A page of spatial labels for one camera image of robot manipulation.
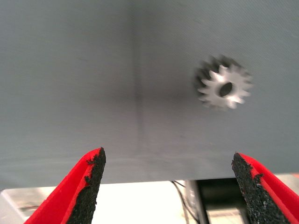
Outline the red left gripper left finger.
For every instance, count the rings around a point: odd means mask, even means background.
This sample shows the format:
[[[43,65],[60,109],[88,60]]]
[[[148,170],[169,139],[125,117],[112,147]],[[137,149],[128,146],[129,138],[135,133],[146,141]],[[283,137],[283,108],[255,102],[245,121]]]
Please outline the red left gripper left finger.
[[[106,164],[104,148],[85,154],[26,224],[90,224]]]

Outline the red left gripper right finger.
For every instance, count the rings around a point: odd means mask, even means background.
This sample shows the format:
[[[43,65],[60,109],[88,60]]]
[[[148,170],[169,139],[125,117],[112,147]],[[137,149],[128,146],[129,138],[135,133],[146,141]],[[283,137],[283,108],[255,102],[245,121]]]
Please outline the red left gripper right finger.
[[[297,224],[299,196],[256,159],[235,153],[232,160],[252,224]]]

